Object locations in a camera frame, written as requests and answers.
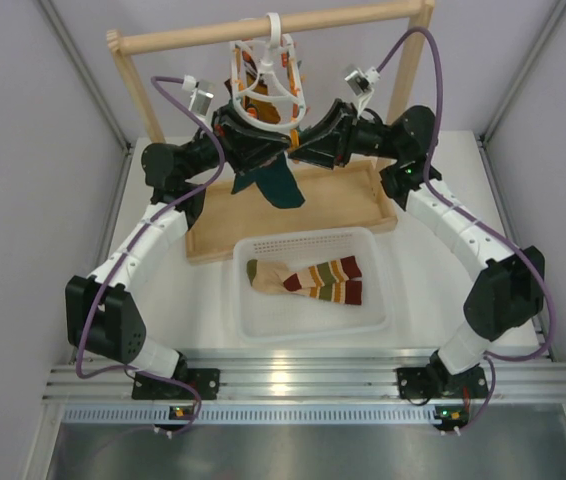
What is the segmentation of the orange clothes peg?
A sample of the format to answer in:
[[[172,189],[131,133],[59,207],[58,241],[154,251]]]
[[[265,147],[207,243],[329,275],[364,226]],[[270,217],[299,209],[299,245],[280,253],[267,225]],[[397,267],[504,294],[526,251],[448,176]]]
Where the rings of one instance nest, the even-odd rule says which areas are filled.
[[[288,152],[293,152],[299,147],[299,145],[299,130],[295,128],[290,131],[290,147],[288,149]]]

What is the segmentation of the teal sock with reindeer patch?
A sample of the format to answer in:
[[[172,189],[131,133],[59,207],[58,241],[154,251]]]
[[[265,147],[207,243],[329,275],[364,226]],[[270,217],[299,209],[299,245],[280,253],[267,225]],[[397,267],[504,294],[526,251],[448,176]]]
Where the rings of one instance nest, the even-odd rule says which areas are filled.
[[[277,209],[297,209],[305,203],[284,154],[258,169],[255,182],[264,198]]]

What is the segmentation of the white plastic clip hanger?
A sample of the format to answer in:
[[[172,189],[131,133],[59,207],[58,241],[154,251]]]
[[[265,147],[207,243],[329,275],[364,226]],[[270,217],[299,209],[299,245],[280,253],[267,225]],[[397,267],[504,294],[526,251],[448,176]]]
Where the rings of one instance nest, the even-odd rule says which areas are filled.
[[[230,78],[229,91],[232,106],[242,119],[263,130],[289,133],[298,128],[307,113],[296,43],[282,30],[277,13],[267,14],[268,34],[265,38],[234,40],[229,43]],[[247,85],[246,73],[256,77]],[[268,95],[253,92],[257,82],[268,86]],[[274,104],[280,115],[278,124],[268,124],[251,117],[243,107],[244,97]]]

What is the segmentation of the striped sock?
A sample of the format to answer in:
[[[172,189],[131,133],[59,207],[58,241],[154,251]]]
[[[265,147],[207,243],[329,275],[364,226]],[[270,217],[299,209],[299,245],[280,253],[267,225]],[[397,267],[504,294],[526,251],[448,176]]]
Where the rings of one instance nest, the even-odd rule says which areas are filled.
[[[321,287],[347,280],[361,280],[355,256],[321,262],[298,271],[281,262],[251,259],[246,264],[250,285],[265,294],[294,294],[303,288]]]
[[[303,288],[298,291],[298,294],[321,301],[360,306],[362,304],[363,282],[361,280],[347,280],[321,287]]]

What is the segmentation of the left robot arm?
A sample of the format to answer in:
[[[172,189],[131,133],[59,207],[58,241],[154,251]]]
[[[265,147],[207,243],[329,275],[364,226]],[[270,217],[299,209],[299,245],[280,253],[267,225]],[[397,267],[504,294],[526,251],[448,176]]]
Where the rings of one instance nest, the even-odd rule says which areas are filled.
[[[226,166],[238,175],[251,173],[290,145],[289,136],[255,128],[226,105],[211,124],[199,123],[189,142],[153,142],[142,151],[145,182],[152,189],[143,216],[103,264],[86,277],[72,277],[65,287],[78,377],[88,378],[82,361],[85,353],[94,353],[154,380],[168,397],[191,388],[185,356],[148,335],[134,296],[202,213],[208,186],[192,183],[193,177],[207,171],[218,177]]]

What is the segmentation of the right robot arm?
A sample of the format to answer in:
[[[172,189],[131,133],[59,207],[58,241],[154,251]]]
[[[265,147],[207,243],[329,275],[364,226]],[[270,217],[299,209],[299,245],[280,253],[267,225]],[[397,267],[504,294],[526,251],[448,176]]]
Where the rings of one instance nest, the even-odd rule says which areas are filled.
[[[485,398],[479,363],[492,344],[543,307],[545,260],[535,247],[519,249],[462,214],[441,174],[427,161],[437,144],[436,117],[426,106],[407,109],[392,124],[354,105],[334,101],[324,118],[298,133],[291,157],[309,165],[344,167],[354,155],[392,160],[379,173],[384,194],[426,226],[457,258],[473,286],[464,321],[424,367],[399,369],[399,395],[421,406],[440,398]]]

